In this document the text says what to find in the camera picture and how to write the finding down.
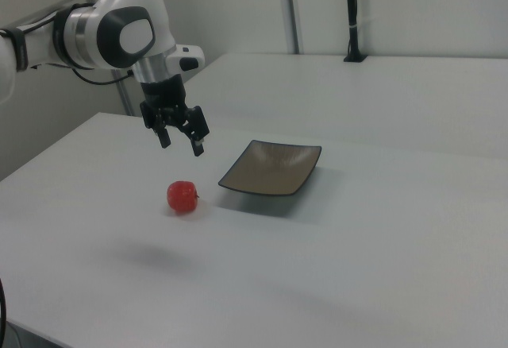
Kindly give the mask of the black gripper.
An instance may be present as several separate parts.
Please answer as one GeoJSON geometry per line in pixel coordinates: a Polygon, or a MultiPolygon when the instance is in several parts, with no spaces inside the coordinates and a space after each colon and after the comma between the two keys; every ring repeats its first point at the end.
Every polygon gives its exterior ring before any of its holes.
{"type": "Polygon", "coordinates": [[[161,147],[166,149],[171,144],[163,113],[177,120],[175,127],[190,140],[193,154],[201,156],[204,153],[203,141],[210,130],[202,108],[187,107],[182,76],[174,75],[160,82],[142,83],[141,88],[144,101],[140,104],[140,111],[144,125],[158,137],[161,147]]]}

